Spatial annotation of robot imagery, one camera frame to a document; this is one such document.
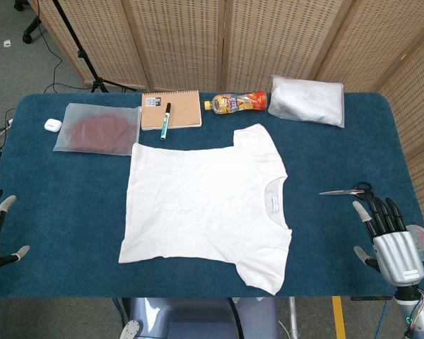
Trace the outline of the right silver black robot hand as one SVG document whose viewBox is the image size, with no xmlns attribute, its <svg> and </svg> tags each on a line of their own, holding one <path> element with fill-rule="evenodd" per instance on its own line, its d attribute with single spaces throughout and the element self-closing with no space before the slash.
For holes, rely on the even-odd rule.
<svg viewBox="0 0 424 339">
<path fill-rule="evenodd" d="M 375 257 L 355 246 L 357 257 L 379 272 L 386 282 L 394 287 L 417 285 L 424 278 L 424 266 L 411 233 L 407 230 L 403 216 L 395 202 L 386 198 L 369 198 L 370 211 L 353 202 L 357 214 L 366 226 Z"/>
</svg>

